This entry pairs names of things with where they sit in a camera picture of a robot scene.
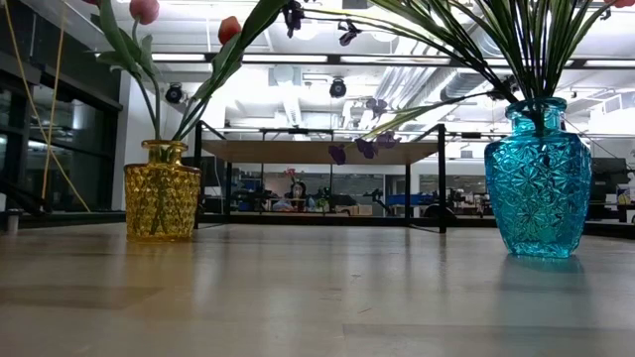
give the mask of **textured glass vase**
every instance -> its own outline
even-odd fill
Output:
[[[485,149],[487,189],[512,254],[567,258],[579,244],[591,156],[577,135],[560,130],[566,108],[559,98],[510,105],[513,134]]]
[[[200,171],[181,165],[188,146],[181,142],[145,141],[148,164],[125,167],[128,240],[191,240],[200,191]]]

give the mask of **table surface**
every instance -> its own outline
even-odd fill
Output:
[[[25,230],[0,238],[0,356],[632,356],[634,253],[518,258],[494,229]]]

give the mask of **black metal frame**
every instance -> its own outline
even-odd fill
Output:
[[[226,140],[226,138],[218,131],[211,128],[206,123],[199,121],[195,127],[194,138],[194,166],[202,169],[202,133],[207,130],[213,133],[220,140]],[[439,193],[440,193],[440,207],[441,213],[438,219],[430,218],[413,218],[412,217],[412,202],[411,202],[411,165],[405,165],[406,174],[406,213],[404,217],[356,217],[354,219],[348,217],[333,217],[326,216],[325,214],[315,216],[267,216],[267,215],[232,215],[231,214],[231,171],[233,169],[232,163],[227,162],[225,171],[225,192],[224,192],[224,214],[223,215],[205,215],[204,212],[198,212],[195,219],[194,228],[198,228],[200,223],[244,223],[244,224],[309,224],[309,225],[362,225],[362,226],[402,226],[402,227],[414,227],[422,228],[426,227],[438,227],[439,233],[445,234],[447,232],[447,220],[445,219],[445,125],[438,124],[431,128],[429,131],[419,136],[414,142],[419,142],[426,138],[430,134],[438,132],[438,151],[439,151]],[[313,129],[261,129],[263,140],[266,139],[268,133],[286,133],[286,134],[312,134],[320,133],[331,136],[331,140],[334,140],[333,130],[313,130]],[[264,164],[261,164],[261,178],[264,176]],[[332,194],[332,181],[333,181],[333,165],[330,165],[330,192]],[[204,188],[201,180],[201,194],[199,196],[199,204],[202,203],[204,195]],[[329,199],[329,206],[332,205],[332,196]]]

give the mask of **red tulip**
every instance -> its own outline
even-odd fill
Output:
[[[240,34],[242,28],[238,23],[238,19],[235,16],[230,16],[220,23],[220,29],[218,29],[218,40],[221,44],[225,45],[236,34]]]
[[[141,25],[150,25],[159,17],[159,1],[132,0],[130,1],[130,15],[139,19]]]
[[[605,3],[610,3],[612,0],[604,0]],[[615,4],[613,4],[616,8],[623,8],[625,6],[633,6],[635,5],[635,0],[617,0]]]

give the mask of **cable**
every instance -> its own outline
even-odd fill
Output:
[[[58,84],[60,83],[60,66],[62,65],[62,50],[64,48],[64,27],[66,25],[66,6],[62,5],[62,24],[60,25],[60,45],[58,46],[58,63],[56,66],[56,78],[53,86],[53,103],[51,104],[51,119],[49,120],[49,141],[53,136],[53,122],[56,117],[56,105],[58,98]],[[47,178],[49,175],[49,163],[51,162],[51,150],[47,150],[47,160],[44,164],[44,181],[42,182],[42,199],[47,198]]]
[[[40,128],[40,133],[42,134],[42,137],[44,138],[45,142],[47,143],[47,151],[51,153],[51,156],[53,157],[53,160],[58,165],[58,168],[60,169],[60,172],[62,173],[62,176],[64,177],[66,182],[68,182],[68,185],[70,186],[70,189],[72,189],[72,192],[75,194],[77,199],[79,199],[79,201],[81,202],[83,207],[86,209],[86,211],[90,212],[90,208],[88,208],[88,205],[86,204],[86,202],[84,202],[84,200],[83,200],[83,198],[81,198],[81,195],[79,194],[79,192],[77,192],[77,189],[75,189],[75,186],[72,184],[72,182],[70,181],[70,178],[68,178],[68,175],[64,171],[64,168],[62,167],[62,164],[60,164],[60,161],[58,160],[58,157],[56,156],[56,154],[51,149],[51,141],[47,137],[47,133],[44,131],[44,127],[42,126],[42,120],[40,120],[40,115],[38,114],[38,109],[36,108],[36,104],[35,104],[35,102],[33,100],[33,95],[31,94],[31,89],[29,88],[29,83],[27,82],[27,76],[24,73],[24,67],[22,66],[22,59],[20,57],[20,51],[18,50],[18,42],[16,41],[16,33],[15,33],[14,29],[13,29],[13,22],[11,20],[11,11],[9,10],[9,1],[8,0],[5,1],[5,3],[4,3],[4,10],[5,10],[5,13],[7,15],[7,24],[9,25],[9,34],[11,35],[11,42],[13,44],[13,51],[16,53],[16,60],[18,62],[18,69],[20,70],[20,75],[22,76],[22,82],[24,83],[25,91],[27,93],[27,98],[29,99],[29,104],[31,104],[31,110],[33,110],[33,114],[36,116],[36,119],[38,120],[38,127]]]

